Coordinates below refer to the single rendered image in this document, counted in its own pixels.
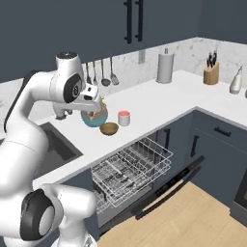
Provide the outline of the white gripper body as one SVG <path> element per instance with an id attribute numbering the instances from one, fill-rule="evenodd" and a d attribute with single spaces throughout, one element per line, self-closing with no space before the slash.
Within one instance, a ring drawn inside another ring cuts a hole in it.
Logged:
<path id="1" fill-rule="evenodd" d="M 100 96 L 90 99 L 88 96 L 80 96 L 74 102 L 75 109 L 85 112 L 100 112 L 102 101 Z"/>

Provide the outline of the brown wooden bowl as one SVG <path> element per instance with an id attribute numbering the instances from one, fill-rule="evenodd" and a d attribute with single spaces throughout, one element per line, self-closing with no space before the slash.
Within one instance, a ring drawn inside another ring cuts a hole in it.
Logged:
<path id="1" fill-rule="evenodd" d="M 111 136 L 117 133 L 119 126 L 116 123 L 103 123 L 99 130 L 102 134 Z"/>

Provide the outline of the dark blue upper cupboard door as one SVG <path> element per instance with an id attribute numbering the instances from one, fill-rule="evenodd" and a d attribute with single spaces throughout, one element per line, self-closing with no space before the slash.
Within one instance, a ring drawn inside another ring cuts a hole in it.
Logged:
<path id="1" fill-rule="evenodd" d="M 202 0 L 144 0 L 143 40 L 139 49 L 147 49 L 174 41 L 198 36 Z M 138 34 L 137 20 L 134 33 Z"/>
<path id="2" fill-rule="evenodd" d="M 131 50 L 125 0 L 0 0 L 0 83 L 54 70 L 61 51 L 82 62 Z"/>

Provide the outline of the dark blue lower cupboard door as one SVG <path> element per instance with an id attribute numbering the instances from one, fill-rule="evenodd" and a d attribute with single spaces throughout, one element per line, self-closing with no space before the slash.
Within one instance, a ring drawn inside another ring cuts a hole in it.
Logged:
<path id="1" fill-rule="evenodd" d="M 194 135 L 200 138 L 196 154 L 190 157 Z M 201 155 L 205 158 L 191 181 L 225 206 L 231 206 L 247 167 L 247 153 L 197 128 L 192 130 L 187 148 L 187 164 L 191 164 Z"/>
<path id="2" fill-rule="evenodd" d="M 192 119 L 193 114 L 190 113 L 158 130 L 157 143 L 165 148 L 166 134 L 164 129 L 171 129 L 168 151 L 174 155 L 169 158 L 171 169 L 154 181 L 154 188 L 159 188 L 183 169 Z"/>

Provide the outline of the dishwasher door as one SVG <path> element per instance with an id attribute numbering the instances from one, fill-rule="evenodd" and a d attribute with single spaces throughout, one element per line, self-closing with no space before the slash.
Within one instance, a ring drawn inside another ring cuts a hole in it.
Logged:
<path id="1" fill-rule="evenodd" d="M 168 191 L 172 186 L 177 184 L 180 180 L 185 178 L 189 173 L 194 171 L 201 162 L 203 162 L 205 158 L 201 155 L 199 158 L 194 160 L 191 164 L 189 164 L 185 169 L 176 174 L 173 178 L 168 180 L 165 184 L 160 186 L 154 192 L 146 193 L 139 200 L 135 201 L 132 205 L 128 206 L 125 210 L 122 210 L 117 216 L 113 217 L 110 221 L 104 224 L 99 228 L 99 235 L 103 235 L 108 232 L 114 226 L 120 224 L 122 221 L 127 218 L 137 215 L 138 218 L 143 214 L 143 209 L 145 206 L 152 203 L 166 191 Z"/>

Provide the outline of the blue round plant pot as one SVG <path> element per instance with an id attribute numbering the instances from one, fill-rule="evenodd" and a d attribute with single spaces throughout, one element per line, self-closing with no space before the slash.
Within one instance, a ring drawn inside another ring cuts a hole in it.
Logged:
<path id="1" fill-rule="evenodd" d="M 81 119 L 85 125 L 89 127 L 100 127 L 107 121 L 108 110 L 106 104 L 103 102 L 103 98 L 100 99 L 101 110 L 99 112 L 85 112 L 81 111 Z"/>

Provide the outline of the dark hanging ladle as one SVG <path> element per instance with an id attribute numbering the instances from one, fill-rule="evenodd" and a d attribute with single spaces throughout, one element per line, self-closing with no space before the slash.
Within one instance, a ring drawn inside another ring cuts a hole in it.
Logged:
<path id="1" fill-rule="evenodd" d="M 101 84 L 105 87 L 108 87 L 111 82 L 109 79 L 104 78 L 103 59 L 101 59 L 100 62 L 101 62 L 101 73 L 102 73 Z"/>

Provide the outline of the dark hanging kitchen utensil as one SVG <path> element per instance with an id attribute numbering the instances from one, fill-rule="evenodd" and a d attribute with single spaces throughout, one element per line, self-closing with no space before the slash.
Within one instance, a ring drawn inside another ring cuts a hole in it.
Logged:
<path id="1" fill-rule="evenodd" d="M 96 79 L 96 61 L 93 61 L 93 69 L 94 69 L 94 84 L 97 86 L 97 79 Z"/>
<path id="2" fill-rule="evenodd" d="M 88 63 L 86 63 L 86 71 L 87 71 L 87 83 L 92 85 L 92 79 L 89 74 L 89 64 Z"/>

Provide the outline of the silver tap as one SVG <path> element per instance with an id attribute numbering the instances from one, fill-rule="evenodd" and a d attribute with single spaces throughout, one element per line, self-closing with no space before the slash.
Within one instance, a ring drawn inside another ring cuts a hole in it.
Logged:
<path id="1" fill-rule="evenodd" d="M 72 111 L 70 109 L 54 108 L 54 112 L 57 120 L 63 120 L 67 115 L 71 115 Z"/>

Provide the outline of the dark hanging spatula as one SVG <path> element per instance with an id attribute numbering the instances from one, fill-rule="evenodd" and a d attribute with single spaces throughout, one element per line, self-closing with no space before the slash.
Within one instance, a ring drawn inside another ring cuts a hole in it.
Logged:
<path id="1" fill-rule="evenodd" d="M 117 77 L 117 75 L 113 72 L 113 61 L 112 61 L 112 57 L 110 57 L 110 69 L 111 69 L 111 81 L 113 83 L 113 85 L 117 86 L 120 84 L 120 81 Z"/>

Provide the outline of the grey sink basin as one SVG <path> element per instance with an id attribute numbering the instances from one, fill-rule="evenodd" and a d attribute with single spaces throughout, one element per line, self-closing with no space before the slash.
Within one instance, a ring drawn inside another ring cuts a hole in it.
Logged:
<path id="1" fill-rule="evenodd" d="M 43 123 L 40 128 L 48 138 L 48 150 L 34 178 L 47 175 L 83 155 L 53 124 Z"/>

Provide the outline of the paper towel roll holder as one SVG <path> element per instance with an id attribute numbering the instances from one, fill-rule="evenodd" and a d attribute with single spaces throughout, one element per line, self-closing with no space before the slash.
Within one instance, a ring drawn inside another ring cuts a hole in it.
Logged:
<path id="1" fill-rule="evenodd" d="M 163 54 L 158 55 L 157 76 L 156 81 L 162 84 L 172 82 L 174 53 L 170 53 L 168 48 L 165 48 Z"/>

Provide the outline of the dark blue drawer front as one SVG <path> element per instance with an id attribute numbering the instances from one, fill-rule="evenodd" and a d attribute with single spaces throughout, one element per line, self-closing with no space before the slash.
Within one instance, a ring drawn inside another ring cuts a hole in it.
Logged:
<path id="1" fill-rule="evenodd" d="M 211 117 L 210 115 L 198 110 L 194 112 L 194 123 L 195 127 L 203 133 L 247 153 L 247 130 Z M 224 136 L 214 131 L 214 127 L 217 126 L 225 131 L 230 131 L 232 133 L 231 137 Z"/>

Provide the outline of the wooden knife block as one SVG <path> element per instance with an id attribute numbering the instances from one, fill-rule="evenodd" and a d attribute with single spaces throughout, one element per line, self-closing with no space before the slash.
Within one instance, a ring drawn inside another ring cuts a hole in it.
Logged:
<path id="1" fill-rule="evenodd" d="M 206 67 L 204 68 L 204 83 L 215 85 L 219 81 L 219 62 L 217 61 L 217 51 L 208 54 Z"/>

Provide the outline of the grey wall socket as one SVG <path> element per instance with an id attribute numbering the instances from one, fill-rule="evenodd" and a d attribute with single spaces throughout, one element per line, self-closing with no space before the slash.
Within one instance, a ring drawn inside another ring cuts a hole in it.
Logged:
<path id="1" fill-rule="evenodd" d="M 144 64 L 146 61 L 146 50 L 143 49 L 143 50 L 139 50 L 138 52 L 138 64 L 141 65 L 141 64 Z"/>

